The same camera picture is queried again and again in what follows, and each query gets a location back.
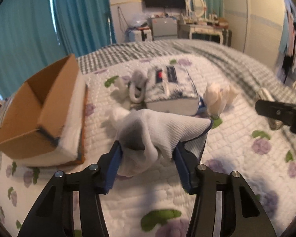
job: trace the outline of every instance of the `mattress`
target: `mattress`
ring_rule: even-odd
[[[105,81],[115,75],[130,76],[136,68],[168,64],[173,59],[187,68],[199,94],[211,81],[222,85],[232,82],[242,90],[233,106],[222,113],[221,124],[210,130],[201,161],[218,172],[238,170],[268,213],[277,234],[283,232],[296,214],[296,136],[285,127],[270,131],[267,120],[255,113],[253,99],[260,87],[267,88],[280,101],[296,103],[296,94],[270,77],[271,72],[262,64],[230,48],[200,41],[168,41],[113,45],[78,58],[89,88],[84,164],[29,169],[15,165],[0,153],[0,220],[12,236],[17,236],[55,171],[80,171],[110,150],[115,130],[105,111],[119,99],[114,95],[115,87],[106,88]],[[81,229],[78,197],[75,192],[77,232]],[[121,237],[159,237],[171,231],[184,236],[194,200],[195,196],[183,191],[174,164],[166,160],[130,179],[118,176],[109,194],[101,196],[109,234]],[[218,236],[216,227],[214,236]]]

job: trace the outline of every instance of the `silver bolt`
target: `silver bolt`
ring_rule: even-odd
[[[241,175],[240,175],[240,173],[238,172],[238,171],[233,171],[232,172],[232,175],[234,176],[234,177],[240,177]]]
[[[99,168],[99,166],[97,165],[97,164],[91,164],[90,166],[89,166],[89,169],[90,170],[97,170]]]
[[[64,172],[63,171],[57,171],[55,173],[55,177],[62,177],[64,175]]]
[[[197,168],[198,168],[199,170],[204,171],[204,170],[206,169],[206,166],[205,166],[204,164],[199,164],[199,165],[197,166]]]

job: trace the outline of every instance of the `open cardboard box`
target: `open cardboard box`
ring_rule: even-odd
[[[0,151],[13,160],[54,151],[78,73],[79,66],[71,54],[26,80],[16,92],[0,127]]]

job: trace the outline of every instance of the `blue gripper pad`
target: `blue gripper pad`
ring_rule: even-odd
[[[122,155],[120,143],[115,141],[109,153],[103,154],[100,157],[98,165],[100,167],[101,181],[96,181],[95,184],[101,189],[102,194],[107,194],[113,188]]]
[[[197,157],[186,150],[182,142],[179,142],[173,151],[173,159],[183,189],[190,195],[196,194],[199,183],[195,170],[198,165]]]

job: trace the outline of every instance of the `quilted bedspread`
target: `quilted bedspread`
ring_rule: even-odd
[[[12,236],[18,231],[36,198],[55,171],[77,172],[96,163],[110,150],[116,134],[105,111],[119,103],[116,87],[105,81],[115,75],[128,78],[134,69],[148,70],[170,61],[187,68],[199,94],[208,82],[231,82],[242,93],[209,131],[201,162],[217,172],[239,171],[248,181],[280,235],[296,214],[296,135],[286,127],[271,131],[254,110],[259,87],[275,99],[296,103],[296,94],[282,86],[257,61],[209,42],[168,41],[113,45],[77,59],[89,86],[85,120],[83,165],[66,168],[25,168],[0,153],[0,220]],[[1,117],[5,110],[1,107]],[[79,194],[74,193],[74,225],[81,233]],[[110,236],[185,236],[195,196],[180,185],[175,165],[161,159],[132,178],[117,176],[113,189],[101,196]],[[220,220],[221,196],[216,217]],[[219,236],[218,224],[214,236]]]

